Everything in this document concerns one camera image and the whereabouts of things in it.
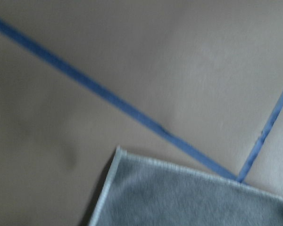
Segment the pink towel with white edge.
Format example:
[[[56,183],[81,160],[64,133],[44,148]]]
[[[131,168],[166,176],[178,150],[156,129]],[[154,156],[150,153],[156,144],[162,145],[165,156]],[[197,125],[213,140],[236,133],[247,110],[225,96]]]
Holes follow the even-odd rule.
[[[118,147],[91,226],[283,226],[283,198]]]

